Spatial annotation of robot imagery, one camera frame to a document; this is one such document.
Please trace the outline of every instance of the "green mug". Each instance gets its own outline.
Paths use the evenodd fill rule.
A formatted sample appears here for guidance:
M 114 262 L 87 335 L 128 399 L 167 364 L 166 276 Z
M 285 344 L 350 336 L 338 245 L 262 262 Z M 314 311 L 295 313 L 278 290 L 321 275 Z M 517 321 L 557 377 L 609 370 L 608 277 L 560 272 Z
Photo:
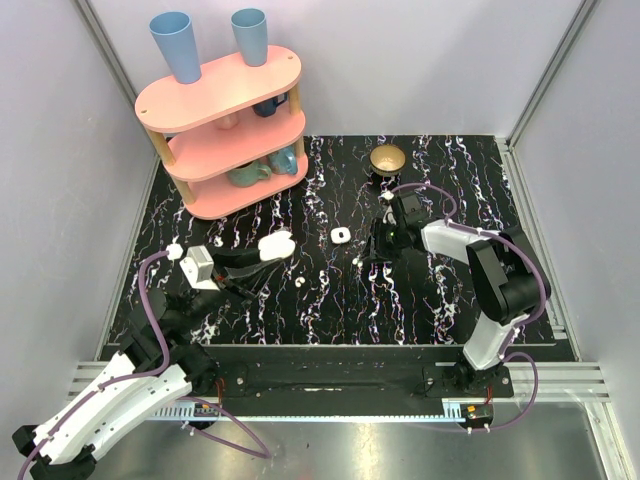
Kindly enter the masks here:
M 271 177 L 271 169 L 268 165 L 260 163 L 259 160 L 254 160 L 244 167 L 234 168 L 227 172 L 227 178 L 236 187 L 250 187 L 269 177 Z

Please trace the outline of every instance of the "gray floor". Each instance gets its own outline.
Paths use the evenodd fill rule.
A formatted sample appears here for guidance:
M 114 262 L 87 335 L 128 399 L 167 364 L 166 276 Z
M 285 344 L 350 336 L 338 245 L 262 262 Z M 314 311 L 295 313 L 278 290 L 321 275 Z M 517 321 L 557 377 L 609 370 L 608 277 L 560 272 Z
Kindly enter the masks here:
M 517 413 L 496 407 L 497 423 Z M 256 423 L 275 456 L 251 458 L 175 424 L 147 422 L 98 464 L 92 480 L 605 479 L 584 412 L 536 405 L 513 429 L 467 437 L 414 425 Z M 235 426 L 209 430 L 251 446 Z

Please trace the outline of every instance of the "shelf tier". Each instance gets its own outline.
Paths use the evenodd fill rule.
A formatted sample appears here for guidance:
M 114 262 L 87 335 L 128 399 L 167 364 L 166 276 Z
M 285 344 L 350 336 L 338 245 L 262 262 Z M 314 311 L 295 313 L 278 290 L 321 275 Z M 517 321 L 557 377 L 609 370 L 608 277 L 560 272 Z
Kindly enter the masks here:
M 296 185 L 305 177 L 308 169 L 309 160 L 304 155 L 298 157 L 296 175 L 271 175 L 269 180 L 261 180 L 250 187 L 236 187 L 224 174 L 205 182 L 193 183 L 189 186 L 196 201 L 186 207 L 194 217 L 217 220 Z
M 267 63 L 249 67 L 239 53 L 201 66 L 202 78 L 188 85 L 173 75 L 153 82 L 138 96 L 136 115 L 149 130 L 178 133 L 204 125 L 291 89 L 300 78 L 300 58 L 269 45 Z
M 178 180 L 201 182 L 291 145 L 302 136 L 304 113 L 289 113 L 288 103 L 274 115 L 262 118 L 246 108 L 238 125 L 219 130 L 206 123 L 169 141 L 176 163 L 166 165 Z

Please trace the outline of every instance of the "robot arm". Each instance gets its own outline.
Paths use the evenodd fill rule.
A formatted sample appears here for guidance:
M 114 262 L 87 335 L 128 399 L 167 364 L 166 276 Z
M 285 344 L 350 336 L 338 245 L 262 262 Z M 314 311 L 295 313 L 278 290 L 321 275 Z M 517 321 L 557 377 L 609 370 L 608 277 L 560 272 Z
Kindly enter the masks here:
M 375 263 L 399 258 L 404 248 L 446 255 L 469 265 L 481 314 L 463 359 L 454 367 L 454 380 L 466 390 L 478 378 L 499 366 L 517 325 L 540 302 L 533 273 L 522 259 L 502 243 L 487 239 L 473 229 L 448 226 L 429 218 L 414 193 L 386 197 L 390 208 L 372 226 L 367 255 Z M 545 297 L 551 287 L 524 232 L 512 228 L 493 232 L 526 254 L 542 276 Z
M 260 240 L 255 249 L 189 248 L 180 266 L 196 293 L 172 296 L 153 288 L 147 294 L 169 346 L 169 367 L 157 376 L 102 387 L 110 379 L 147 372 L 162 364 L 158 339 L 143 306 L 138 305 L 131 313 L 131 329 L 120 350 L 98 377 L 47 422 L 25 425 L 14 433 L 14 443 L 25 456 L 42 443 L 31 468 L 33 478 L 84 480 L 98 460 L 158 409 L 191 393 L 207 395 L 215 386 L 216 362 L 202 346 L 191 344 L 189 332 L 224 301 L 224 291 L 253 300 L 293 254 L 295 243 L 290 237 L 287 231 L 275 232 Z M 171 250 L 170 259 L 182 256 L 182 249 L 177 249 L 177 254 Z M 87 396 L 90 398 L 80 404 Z M 68 420 L 50 437 L 49 432 L 69 412 Z

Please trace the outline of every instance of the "white square object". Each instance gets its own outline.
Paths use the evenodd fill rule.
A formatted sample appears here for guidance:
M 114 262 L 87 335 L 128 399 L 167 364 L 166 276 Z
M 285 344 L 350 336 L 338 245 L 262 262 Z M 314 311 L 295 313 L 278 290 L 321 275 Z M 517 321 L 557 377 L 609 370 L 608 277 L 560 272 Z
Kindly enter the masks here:
M 351 240 L 351 232 L 347 227 L 339 227 L 331 230 L 331 241 L 340 245 L 341 243 L 347 243 Z

